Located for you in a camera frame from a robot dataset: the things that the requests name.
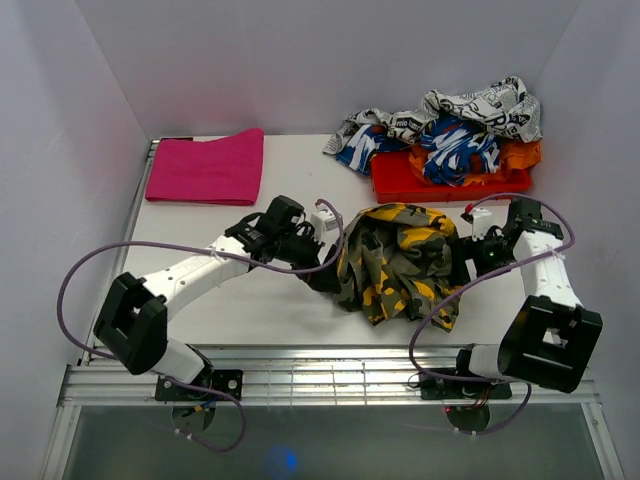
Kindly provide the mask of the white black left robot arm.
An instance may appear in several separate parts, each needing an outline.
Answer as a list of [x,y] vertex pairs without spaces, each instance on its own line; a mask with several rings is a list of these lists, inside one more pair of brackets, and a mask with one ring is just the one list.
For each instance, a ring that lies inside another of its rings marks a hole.
[[169,322],[191,302],[257,263],[279,260],[297,272],[317,267],[324,237],[338,225],[328,206],[318,205],[307,215],[298,202],[280,195],[266,212],[244,217],[201,253],[142,277],[119,275],[94,334],[130,374],[172,377],[188,398],[201,399],[211,390],[213,367],[194,347],[170,338]]

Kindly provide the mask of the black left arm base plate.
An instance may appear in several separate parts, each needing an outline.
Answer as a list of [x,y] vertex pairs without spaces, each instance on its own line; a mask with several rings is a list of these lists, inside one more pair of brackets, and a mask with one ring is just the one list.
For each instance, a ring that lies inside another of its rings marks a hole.
[[244,371],[240,369],[218,369],[199,376],[193,384],[187,387],[175,384],[166,377],[159,377],[156,382],[153,398],[162,402],[205,402],[217,400],[210,390],[216,390],[227,396],[240,400]]

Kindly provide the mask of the camouflage yellow green trousers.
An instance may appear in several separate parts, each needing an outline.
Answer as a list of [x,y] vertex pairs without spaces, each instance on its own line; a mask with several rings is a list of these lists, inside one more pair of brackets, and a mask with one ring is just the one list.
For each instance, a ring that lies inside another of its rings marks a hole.
[[406,203],[365,209],[345,228],[336,262],[309,285],[373,325],[433,313],[431,323],[449,332],[460,301],[440,303],[461,287],[454,276],[458,239],[455,223],[439,210]]

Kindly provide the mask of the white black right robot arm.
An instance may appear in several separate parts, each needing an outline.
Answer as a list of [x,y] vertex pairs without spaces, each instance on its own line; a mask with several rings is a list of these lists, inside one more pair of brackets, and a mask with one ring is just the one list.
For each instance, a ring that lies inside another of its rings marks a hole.
[[468,261],[478,276],[514,267],[521,275],[524,302],[498,343],[471,344],[459,352],[451,373],[454,390],[474,397],[489,378],[573,392],[601,334],[602,319],[583,306],[570,284],[560,252],[566,229],[543,216],[540,202],[525,198],[510,202],[502,226],[480,207],[468,206],[462,217],[471,233],[454,244],[455,273],[468,283]]

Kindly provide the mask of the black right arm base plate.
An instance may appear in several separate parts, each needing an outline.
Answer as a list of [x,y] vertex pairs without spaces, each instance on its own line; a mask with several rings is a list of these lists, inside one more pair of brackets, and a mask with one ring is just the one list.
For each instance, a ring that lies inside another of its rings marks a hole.
[[477,400],[483,394],[488,394],[489,400],[512,398],[509,384],[454,382],[424,374],[418,376],[418,388],[422,400]]

